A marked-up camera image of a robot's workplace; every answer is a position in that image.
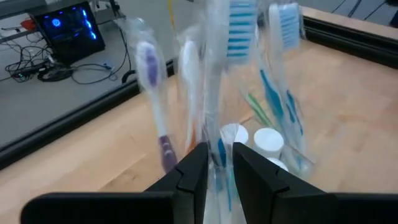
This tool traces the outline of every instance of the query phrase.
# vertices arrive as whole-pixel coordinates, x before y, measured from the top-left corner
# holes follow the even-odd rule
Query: computer tower
[[[70,65],[105,49],[87,1],[59,1],[29,12],[57,61]]]

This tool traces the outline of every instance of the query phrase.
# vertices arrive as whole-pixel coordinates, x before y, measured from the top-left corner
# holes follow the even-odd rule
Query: white paper cup
[[[222,130],[225,131],[226,133],[228,131],[236,130],[236,136],[234,142],[240,142],[244,145],[248,144],[249,133],[244,126],[241,126],[240,124],[227,124],[226,126],[223,126]]]
[[[269,161],[273,162],[275,165],[279,166],[280,168],[286,170],[287,172],[289,171],[287,169],[287,166],[280,160],[275,159],[275,158],[267,158]]]
[[[253,149],[265,158],[279,159],[284,146],[282,135],[272,128],[262,128],[254,133]]]

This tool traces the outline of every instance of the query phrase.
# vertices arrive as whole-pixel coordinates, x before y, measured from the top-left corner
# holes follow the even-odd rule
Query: gray floor
[[[154,29],[165,59],[173,58],[173,30],[169,19],[167,1],[118,0],[118,2],[123,13],[129,17],[143,18]],[[341,2],[343,0],[299,0],[299,3],[304,6],[314,7],[326,12],[333,11]],[[347,0],[335,13],[346,16],[355,2],[356,0]],[[381,2],[383,0],[363,0],[353,17],[364,19]],[[192,4],[186,0],[173,0],[173,3],[177,28],[183,29],[195,19],[194,12],[198,8],[198,3]],[[396,10],[397,8],[384,5],[368,21],[388,25]],[[0,21],[0,26],[7,27],[7,24],[4,24],[5,22],[7,21]],[[123,59],[124,47],[118,29],[112,23],[103,25],[100,29],[106,42],[106,50],[85,58],[76,63],[77,65],[91,62],[108,63],[119,67]],[[22,46],[29,44],[25,38],[16,41]],[[4,68],[7,64],[17,62],[19,54],[9,49],[8,46],[0,45],[0,57],[0,68]],[[126,63],[118,73],[119,77],[127,69]],[[76,73],[76,78],[88,82],[106,75],[106,73],[101,72],[79,72]],[[6,77],[7,73],[1,69],[0,80]],[[115,82],[106,80],[83,86],[70,79],[57,83],[42,83],[36,78],[26,83],[16,83],[14,80],[0,82],[0,146],[96,98],[120,85],[120,83],[120,80]]]

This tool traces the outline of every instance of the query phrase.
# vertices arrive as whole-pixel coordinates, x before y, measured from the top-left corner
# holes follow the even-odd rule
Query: purple bristles
[[[156,87],[157,84],[157,76],[158,76],[158,68],[157,68],[157,59],[154,55],[152,49],[147,49],[147,58],[146,62],[148,65],[148,78],[151,87]]]

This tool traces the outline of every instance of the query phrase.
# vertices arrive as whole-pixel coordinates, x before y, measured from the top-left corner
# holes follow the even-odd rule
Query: wooden tabletop
[[[398,33],[314,9],[305,13],[378,34]],[[289,64],[303,70],[298,97],[317,158],[308,181],[327,191],[398,193],[397,70],[310,42]],[[168,88],[170,105],[177,105],[176,77]],[[242,107],[238,115],[245,120],[251,112]],[[182,125],[178,113],[171,119]],[[18,223],[24,204],[47,192],[145,190],[164,175],[156,139],[145,95],[131,98],[0,171],[0,223]]]

